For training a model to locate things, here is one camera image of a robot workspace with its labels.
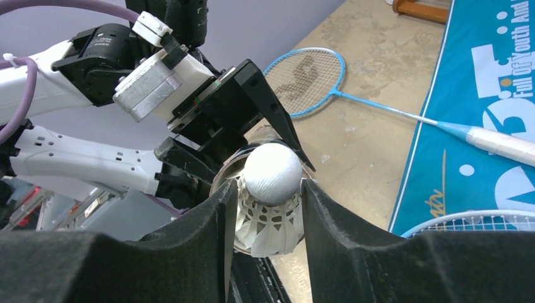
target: robotic arm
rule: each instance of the robotic arm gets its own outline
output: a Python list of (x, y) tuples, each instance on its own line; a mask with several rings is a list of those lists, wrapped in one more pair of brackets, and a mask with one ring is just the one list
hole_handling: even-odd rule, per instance
[[(198, 193), (247, 144), (244, 134), (262, 118), (314, 169), (289, 115), (253, 62), (245, 60), (219, 73), (195, 59), (171, 32), (144, 12), (132, 30), (103, 25), (31, 56), (39, 72), (28, 116), (115, 102), (135, 121), (149, 114), (160, 117), (197, 148), (168, 138), (156, 150), (130, 150), (70, 138), (25, 121), (0, 146), (0, 171), (72, 177), (161, 198), (170, 198), (177, 186)], [(154, 54), (145, 58), (132, 51), (140, 44), (154, 48)], [(27, 71), (25, 66), (0, 70), (0, 89), (7, 96), (0, 105), (0, 125), (15, 113)]]

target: white grip tape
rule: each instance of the white grip tape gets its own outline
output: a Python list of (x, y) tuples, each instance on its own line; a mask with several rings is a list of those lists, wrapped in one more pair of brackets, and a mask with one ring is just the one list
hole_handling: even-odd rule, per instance
[(485, 128), (474, 127), (466, 141), (482, 150), (535, 167), (535, 143)]

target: white shuttlecock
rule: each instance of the white shuttlecock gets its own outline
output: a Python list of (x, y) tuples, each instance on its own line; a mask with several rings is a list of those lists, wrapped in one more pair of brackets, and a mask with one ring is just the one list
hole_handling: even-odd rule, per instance
[(233, 177), (239, 190), (235, 244), (255, 258), (293, 252), (304, 235), (297, 155), (279, 143), (263, 144)]

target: blue badminton racket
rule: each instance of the blue badminton racket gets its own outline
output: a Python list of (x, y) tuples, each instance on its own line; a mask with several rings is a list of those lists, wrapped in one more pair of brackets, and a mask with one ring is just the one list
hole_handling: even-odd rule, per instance
[(535, 143), (477, 126), (436, 121), (358, 98), (339, 90), (346, 73), (344, 58), (331, 49), (308, 47), (289, 52), (264, 75), (293, 119), (306, 117), (333, 97), (344, 97), (437, 128), (492, 154), (535, 166)]
[(426, 232), (534, 232), (535, 213), (521, 210), (473, 210), (433, 218), (401, 237), (412, 238)]

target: racket strings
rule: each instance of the racket strings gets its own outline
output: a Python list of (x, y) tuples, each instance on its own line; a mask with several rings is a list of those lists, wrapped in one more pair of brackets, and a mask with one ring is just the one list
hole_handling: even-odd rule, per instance
[(341, 81), (343, 65), (332, 52), (301, 50), (280, 59), (266, 74), (279, 101), (292, 115), (327, 99)]
[(455, 218), (452, 220), (435, 223), (419, 231), (412, 233), (412, 236), (424, 232), (462, 232), (462, 231), (533, 231), (535, 230), (535, 217), (500, 215), (500, 216), (478, 216)]

